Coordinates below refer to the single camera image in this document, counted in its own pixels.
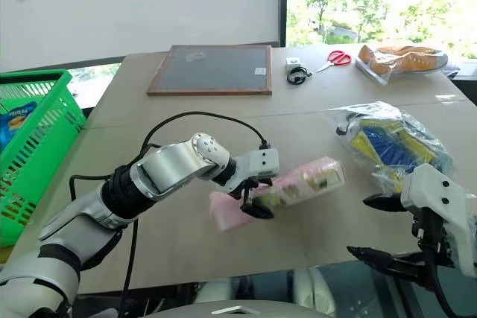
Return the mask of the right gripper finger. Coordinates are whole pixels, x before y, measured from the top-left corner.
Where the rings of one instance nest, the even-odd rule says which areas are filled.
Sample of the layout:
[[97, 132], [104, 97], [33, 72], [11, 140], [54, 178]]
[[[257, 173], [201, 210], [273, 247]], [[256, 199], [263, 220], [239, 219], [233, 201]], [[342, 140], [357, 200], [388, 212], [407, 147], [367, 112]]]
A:
[[347, 247], [347, 251], [379, 273], [413, 282], [428, 290], [434, 289], [422, 252], [392, 256], [388, 252], [370, 247]]
[[363, 200], [363, 204], [384, 212], [406, 212], [401, 203], [401, 193], [381, 193], [371, 195]]

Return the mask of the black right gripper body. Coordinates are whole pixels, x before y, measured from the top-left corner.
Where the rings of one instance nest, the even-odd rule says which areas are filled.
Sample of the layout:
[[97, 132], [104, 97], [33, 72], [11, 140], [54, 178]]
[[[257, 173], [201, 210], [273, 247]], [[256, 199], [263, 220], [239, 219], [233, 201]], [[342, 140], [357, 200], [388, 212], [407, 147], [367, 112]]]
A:
[[426, 266], [453, 268], [452, 250], [441, 216], [431, 209], [421, 209], [414, 216], [411, 233], [417, 239]]

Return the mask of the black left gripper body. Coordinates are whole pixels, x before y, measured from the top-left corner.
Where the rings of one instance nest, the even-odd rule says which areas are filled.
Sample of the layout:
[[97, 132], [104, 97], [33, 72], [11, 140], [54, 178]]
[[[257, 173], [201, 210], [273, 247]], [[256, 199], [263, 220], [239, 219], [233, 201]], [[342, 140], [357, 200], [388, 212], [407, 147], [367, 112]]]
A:
[[252, 206], [253, 201], [250, 198], [250, 191], [258, 187], [258, 178], [249, 177], [243, 180], [235, 189], [228, 192], [227, 195], [235, 200], [242, 201], [244, 207]]

